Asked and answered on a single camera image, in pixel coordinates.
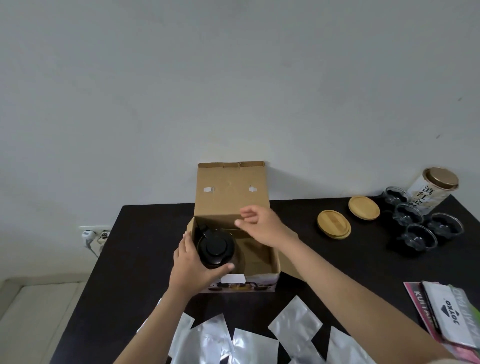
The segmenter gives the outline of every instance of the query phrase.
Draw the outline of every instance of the black table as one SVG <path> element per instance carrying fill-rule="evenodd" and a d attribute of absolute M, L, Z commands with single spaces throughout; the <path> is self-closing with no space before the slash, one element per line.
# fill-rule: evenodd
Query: black table
<path fill-rule="evenodd" d="M 362 221 L 351 215 L 348 198 L 272 201 L 271 206 L 311 248 L 416 321 L 404 281 L 453 284 L 480 306 L 480 223 L 452 196 L 436 212 L 460 219 L 465 234 L 415 259 L 387 250 L 388 231 L 379 221 Z M 352 233 L 347 239 L 332 240 L 318 230 L 317 215 L 326 209 L 348 218 Z M 117 358 L 166 291 L 173 251 L 192 216 L 193 204 L 122 208 L 52 364 L 103 364 Z M 342 327 L 306 283 L 284 273 L 275 293 L 199 294 L 186 313 L 195 318 L 194 326 L 223 313 L 231 336 L 240 328 L 274 338 L 267 326 L 295 295 L 324 323 L 313 343 L 326 357 L 330 327 Z M 280 345 L 278 363 L 288 362 Z"/>

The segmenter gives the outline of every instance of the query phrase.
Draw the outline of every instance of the black teapot lid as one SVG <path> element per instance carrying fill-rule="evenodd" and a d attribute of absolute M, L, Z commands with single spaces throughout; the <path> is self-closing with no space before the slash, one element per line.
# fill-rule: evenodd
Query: black teapot lid
<path fill-rule="evenodd" d="M 235 253 L 233 236 L 223 230 L 211 231 L 207 226 L 199 227 L 202 237 L 197 250 L 200 260 L 207 268 L 217 268 L 228 263 Z"/>

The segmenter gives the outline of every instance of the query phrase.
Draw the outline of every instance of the person's left hand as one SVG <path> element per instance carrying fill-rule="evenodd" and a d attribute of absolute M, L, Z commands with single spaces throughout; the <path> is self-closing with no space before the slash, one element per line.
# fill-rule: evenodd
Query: person's left hand
<path fill-rule="evenodd" d="M 235 267 L 232 263 L 216 269 L 205 267 L 200 261 L 189 232 L 183 235 L 178 249 L 173 252 L 173 261 L 169 288 L 186 294 L 189 299 L 215 280 L 230 273 Z"/>

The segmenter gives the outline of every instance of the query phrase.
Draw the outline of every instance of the cardboard box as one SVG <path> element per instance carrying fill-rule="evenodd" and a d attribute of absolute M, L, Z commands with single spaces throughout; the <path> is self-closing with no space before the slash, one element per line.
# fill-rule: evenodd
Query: cardboard box
<path fill-rule="evenodd" d="M 195 211 L 187 231 L 196 242 L 195 233 L 201 224 L 213 230 L 225 229 L 234 236 L 245 257 L 242 274 L 227 274 L 204 292 L 273 292 L 281 271 L 301 279 L 283 254 L 234 225 L 241 218 L 240 208 L 248 205 L 270 207 L 264 162 L 198 165 Z"/>

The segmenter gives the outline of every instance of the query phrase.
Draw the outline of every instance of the floor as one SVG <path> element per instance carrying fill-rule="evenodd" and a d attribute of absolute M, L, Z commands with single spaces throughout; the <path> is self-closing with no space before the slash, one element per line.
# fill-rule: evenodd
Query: floor
<path fill-rule="evenodd" d="M 0 320 L 0 363 L 48 364 L 84 287 L 23 287 Z"/>

